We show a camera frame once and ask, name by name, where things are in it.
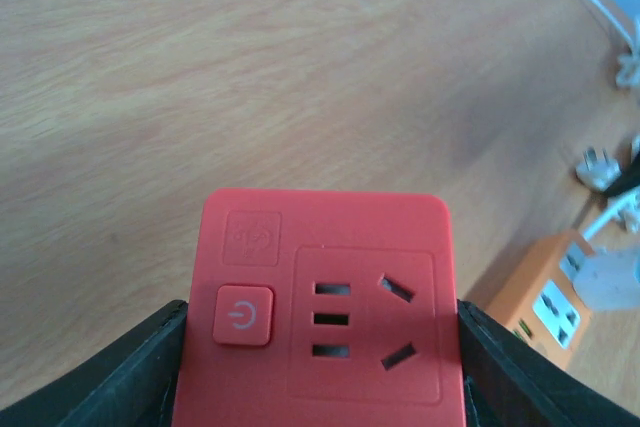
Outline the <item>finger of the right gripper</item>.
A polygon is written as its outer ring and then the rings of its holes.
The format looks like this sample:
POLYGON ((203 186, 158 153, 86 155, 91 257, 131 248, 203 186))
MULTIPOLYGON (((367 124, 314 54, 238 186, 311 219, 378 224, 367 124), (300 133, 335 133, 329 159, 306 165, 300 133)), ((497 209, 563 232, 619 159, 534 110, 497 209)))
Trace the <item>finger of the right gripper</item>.
POLYGON ((637 154, 628 167, 621 172, 604 191, 605 198, 619 197, 640 185, 640 154, 637 154))

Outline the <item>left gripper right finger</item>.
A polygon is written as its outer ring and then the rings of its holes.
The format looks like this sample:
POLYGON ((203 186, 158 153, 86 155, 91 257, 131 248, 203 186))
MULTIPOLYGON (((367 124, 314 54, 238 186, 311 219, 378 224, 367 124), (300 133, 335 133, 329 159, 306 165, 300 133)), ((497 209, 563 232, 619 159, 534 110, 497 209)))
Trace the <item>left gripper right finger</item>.
POLYGON ((469 426, 637 426, 639 418, 529 347, 475 304, 458 303, 469 426))

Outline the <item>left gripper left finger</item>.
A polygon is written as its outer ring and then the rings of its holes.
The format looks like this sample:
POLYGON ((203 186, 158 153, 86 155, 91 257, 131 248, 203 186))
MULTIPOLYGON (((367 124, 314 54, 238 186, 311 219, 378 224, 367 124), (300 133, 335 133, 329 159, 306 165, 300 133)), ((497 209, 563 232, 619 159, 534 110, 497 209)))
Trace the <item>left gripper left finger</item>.
POLYGON ((173 300, 67 374, 1 410, 3 426, 169 426, 187 303, 173 300))

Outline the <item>orange power strip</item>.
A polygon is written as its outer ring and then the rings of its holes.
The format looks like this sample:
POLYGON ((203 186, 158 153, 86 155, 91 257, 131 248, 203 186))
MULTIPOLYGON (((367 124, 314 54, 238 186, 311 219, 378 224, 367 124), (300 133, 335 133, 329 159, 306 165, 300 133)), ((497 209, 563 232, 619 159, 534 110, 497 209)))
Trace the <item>orange power strip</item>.
POLYGON ((534 243, 485 312, 550 362, 565 370, 592 312, 573 280, 594 249, 576 230, 534 243))

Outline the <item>white usb charger plug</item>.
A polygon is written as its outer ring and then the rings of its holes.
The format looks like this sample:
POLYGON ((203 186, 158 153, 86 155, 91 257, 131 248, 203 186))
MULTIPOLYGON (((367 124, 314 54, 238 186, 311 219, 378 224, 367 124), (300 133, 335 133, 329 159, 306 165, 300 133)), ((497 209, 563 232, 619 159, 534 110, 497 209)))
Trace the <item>white usb charger plug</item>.
POLYGON ((593 312, 639 308, 639 247, 597 253, 585 259, 573 288, 593 312))

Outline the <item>red cube plug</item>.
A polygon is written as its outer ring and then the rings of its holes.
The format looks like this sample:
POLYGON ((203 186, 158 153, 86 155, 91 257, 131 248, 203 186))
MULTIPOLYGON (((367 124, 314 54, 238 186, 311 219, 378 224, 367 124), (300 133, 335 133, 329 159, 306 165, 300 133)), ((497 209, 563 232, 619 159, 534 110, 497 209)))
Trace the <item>red cube plug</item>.
POLYGON ((172 422, 464 425, 445 203, 428 194, 211 194, 172 422))

